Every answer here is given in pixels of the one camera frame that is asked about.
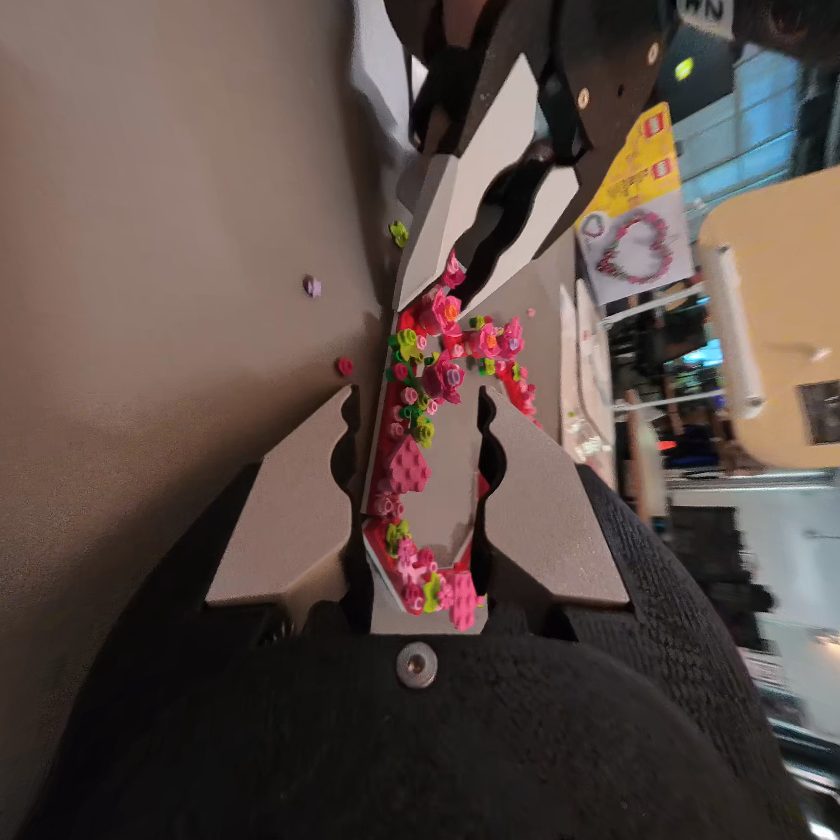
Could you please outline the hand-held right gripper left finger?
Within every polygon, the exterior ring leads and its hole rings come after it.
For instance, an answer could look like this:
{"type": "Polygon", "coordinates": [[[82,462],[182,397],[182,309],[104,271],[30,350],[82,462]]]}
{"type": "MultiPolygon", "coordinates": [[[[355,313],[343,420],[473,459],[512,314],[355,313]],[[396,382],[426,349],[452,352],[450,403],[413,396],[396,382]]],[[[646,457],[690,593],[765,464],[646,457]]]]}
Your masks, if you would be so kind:
{"type": "Polygon", "coordinates": [[[209,585],[210,607],[276,606],[300,632],[336,602],[371,630],[374,587],[353,498],[360,388],[340,388],[262,458],[209,585]]]}

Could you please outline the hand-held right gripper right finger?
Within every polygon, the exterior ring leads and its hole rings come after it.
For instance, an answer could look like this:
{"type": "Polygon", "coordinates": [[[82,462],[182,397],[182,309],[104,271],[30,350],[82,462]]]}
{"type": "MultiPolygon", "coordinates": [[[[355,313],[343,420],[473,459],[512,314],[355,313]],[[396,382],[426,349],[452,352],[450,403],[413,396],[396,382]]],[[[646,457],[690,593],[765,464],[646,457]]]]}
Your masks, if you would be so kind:
{"type": "Polygon", "coordinates": [[[622,609],[631,599],[575,462],[492,386],[478,393],[478,595],[524,611],[622,609]]]}

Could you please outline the curved lego flower heart section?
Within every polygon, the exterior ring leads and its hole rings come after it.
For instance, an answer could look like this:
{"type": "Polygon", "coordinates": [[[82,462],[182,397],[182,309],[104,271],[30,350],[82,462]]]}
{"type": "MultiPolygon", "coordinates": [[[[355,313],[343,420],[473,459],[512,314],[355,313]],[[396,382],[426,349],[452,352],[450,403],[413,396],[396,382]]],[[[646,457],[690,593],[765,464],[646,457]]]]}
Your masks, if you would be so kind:
{"type": "MultiPolygon", "coordinates": [[[[492,318],[477,316],[469,320],[468,328],[463,332],[465,357],[460,363],[465,371],[468,361],[476,362],[479,375],[495,377],[511,404],[532,424],[541,427],[535,417],[535,385],[529,382],[528,370],[517,360],[525,344],[520,318],[512,317],[504,325],[497,326],[492,318]]],[[[425,458],[431,468],[429,449],[425,458]]],[[[406,496],[420,493],[410,492],[406,496]]],[[[404,507],[406,496],[402,499],[404,507]]],[[[476,625],[476,610],[485,604],[485,597],[476,593],[469,575],[471,534],[455,559],[440,566],[431,547],[416,543],[405,509],[398,519],[364,514],[363,518],[368,557],[405,613],[412,616],[443,614],[459,632],[476,625]]]]}

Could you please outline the yellow and white lego box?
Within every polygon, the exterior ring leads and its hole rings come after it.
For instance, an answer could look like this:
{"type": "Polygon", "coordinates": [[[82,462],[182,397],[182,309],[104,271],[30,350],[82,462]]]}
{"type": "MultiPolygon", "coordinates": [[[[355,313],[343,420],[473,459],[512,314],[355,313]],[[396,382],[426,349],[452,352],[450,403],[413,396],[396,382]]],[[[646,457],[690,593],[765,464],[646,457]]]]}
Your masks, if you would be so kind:
{"type": "Polygon", "coordinates": [[[676,142],[665,101],[635,122],[574,232],[600,306],[694,275],[676,142]]]}

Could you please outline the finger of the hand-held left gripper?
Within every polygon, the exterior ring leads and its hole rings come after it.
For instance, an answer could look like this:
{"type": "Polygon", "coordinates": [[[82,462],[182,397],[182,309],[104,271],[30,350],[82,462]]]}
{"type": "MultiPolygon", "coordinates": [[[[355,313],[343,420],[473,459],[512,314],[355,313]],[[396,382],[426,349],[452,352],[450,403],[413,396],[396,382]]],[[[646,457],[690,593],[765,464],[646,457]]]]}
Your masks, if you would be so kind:
{"type": "Polygon", "coordinates": [[[479,241],[458,287],[462,312],[476,310],[538,254],[578,190],[571,167],[528,161],[517,168],[500,217],[479,241]]]}
{"type": "Polygon", "coordinates": [[[528,148],[538,103],[538,82],[523,54],[462,154],[436,154],[417,199],[395,281],[393,307],[405,309],[444,271],[459,237],[472,226],[495,178],[528,148]]]}

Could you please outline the straight red lego flower strip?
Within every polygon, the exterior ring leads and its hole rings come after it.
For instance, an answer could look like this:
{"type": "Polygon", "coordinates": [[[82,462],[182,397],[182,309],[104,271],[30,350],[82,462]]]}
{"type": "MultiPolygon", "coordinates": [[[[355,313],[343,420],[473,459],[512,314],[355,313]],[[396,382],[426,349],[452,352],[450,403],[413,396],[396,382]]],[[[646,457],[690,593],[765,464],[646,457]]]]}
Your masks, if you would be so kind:
{"type": "Polygon", "coordinates": [[[442,276],[396,315],[395,329],[388,339],[381,411],[363,499],[364,515],[401,518],[403,497],[422,492],[432,474],[425,453],[435,435],[433,416],[448,402],[429,399],[422,386],[422,375],[424,366],[445,352],[462,366],[460,361],[466,356],[466,349],[459,324],[461,300],[455,290],[465,278],[464,269],[451,251],[442,276]]]}

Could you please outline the magenta lego rose lavender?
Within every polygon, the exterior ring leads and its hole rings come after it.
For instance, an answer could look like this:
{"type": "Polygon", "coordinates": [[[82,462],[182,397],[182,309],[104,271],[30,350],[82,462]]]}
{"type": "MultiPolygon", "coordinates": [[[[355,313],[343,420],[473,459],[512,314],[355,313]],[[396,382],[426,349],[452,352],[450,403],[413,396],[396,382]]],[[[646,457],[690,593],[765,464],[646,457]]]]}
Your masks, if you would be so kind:
{"type": "Polygon", "coordinates": [[[422,386],[430,400],[461,404],[459,389],[466,377],[466,370],[453,361],[448,352],[438,355],[434,362],[424,366],[422,386]]]}

